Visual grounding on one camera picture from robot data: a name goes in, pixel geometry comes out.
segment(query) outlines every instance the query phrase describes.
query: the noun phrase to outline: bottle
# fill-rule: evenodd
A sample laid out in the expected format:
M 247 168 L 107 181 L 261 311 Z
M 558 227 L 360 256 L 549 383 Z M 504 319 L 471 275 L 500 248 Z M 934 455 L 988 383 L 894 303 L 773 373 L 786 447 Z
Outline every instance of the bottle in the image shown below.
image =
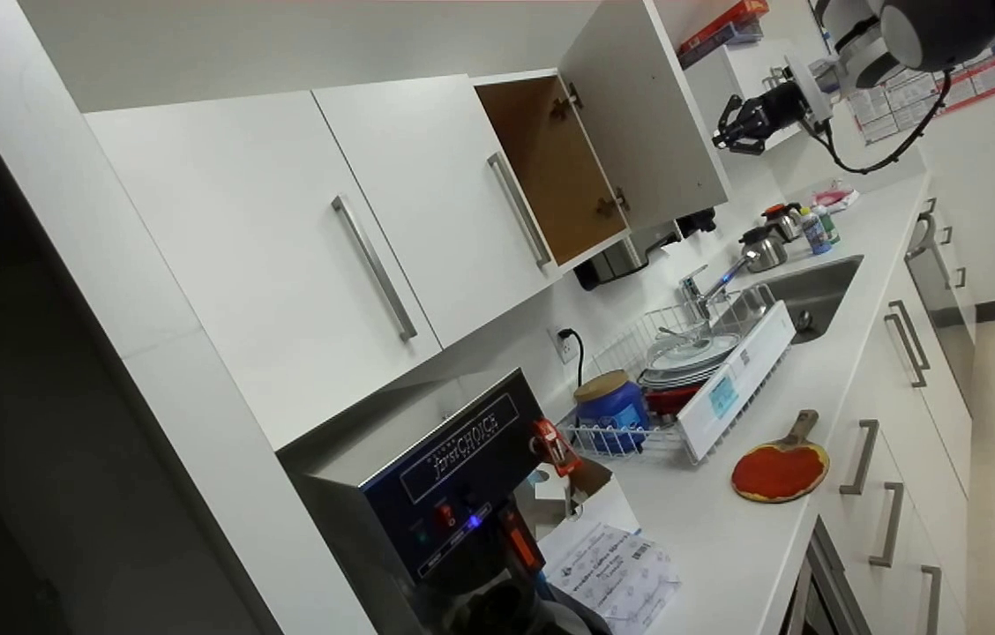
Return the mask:
M 800 219 L 805 219 L 805 239 L 807 239 L 812 254 L 827 254 L 836 244 L 833 227 L 827 227 L 827 214 L 818 214 L 812 204 L 805 204 Z

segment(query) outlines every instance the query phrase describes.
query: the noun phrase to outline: kettle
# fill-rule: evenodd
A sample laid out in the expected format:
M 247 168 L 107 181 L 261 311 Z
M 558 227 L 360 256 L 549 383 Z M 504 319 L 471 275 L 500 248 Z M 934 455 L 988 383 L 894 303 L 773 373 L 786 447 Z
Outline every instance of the kettle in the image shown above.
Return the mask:
M 742 256 L 749 270 L 768 270 L 786 261 L 785 239 L 778 239 L 773 227 L 754 227 L 742 236 Z
M 805 228 L 800 228 L 800 204 L 798 202 L 794 204 L 773 204 L 762 214 L 767 214 L 768 228 L 778 228 L 778 236 L 785 244 L 794 244 L 794 239 L 805 236 Z

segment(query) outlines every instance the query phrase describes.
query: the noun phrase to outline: coffee machine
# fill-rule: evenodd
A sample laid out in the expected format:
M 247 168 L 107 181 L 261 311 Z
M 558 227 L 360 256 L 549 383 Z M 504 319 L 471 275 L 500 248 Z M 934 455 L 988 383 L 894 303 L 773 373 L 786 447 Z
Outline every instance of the coffee machine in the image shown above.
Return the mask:
M 606 635 L 548 584 L 513 494 L 548 458 L 520 369 L 377 395 L 284 447 L 375 627 L 385 635 Z

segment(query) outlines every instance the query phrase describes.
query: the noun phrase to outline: ceiling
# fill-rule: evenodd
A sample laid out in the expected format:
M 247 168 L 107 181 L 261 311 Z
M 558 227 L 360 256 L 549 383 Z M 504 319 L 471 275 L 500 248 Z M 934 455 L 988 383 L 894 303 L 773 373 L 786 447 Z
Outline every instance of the ceiling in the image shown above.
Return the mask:
M 81 108 L 558 67 L 599 0 L 21 0 Z M 688 32 L 728 0 L 655 0 Z

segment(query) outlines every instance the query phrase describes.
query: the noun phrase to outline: paper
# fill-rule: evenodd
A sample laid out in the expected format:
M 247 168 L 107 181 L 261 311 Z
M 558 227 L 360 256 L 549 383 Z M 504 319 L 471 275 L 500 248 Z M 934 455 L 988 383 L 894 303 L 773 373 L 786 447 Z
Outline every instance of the paper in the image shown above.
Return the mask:
M 614 635 L 648 630 L 681 591 L 681 575 L 655 542 L 595 520 L 564 520 L 541 550 L 542 580 L 595 610 Z

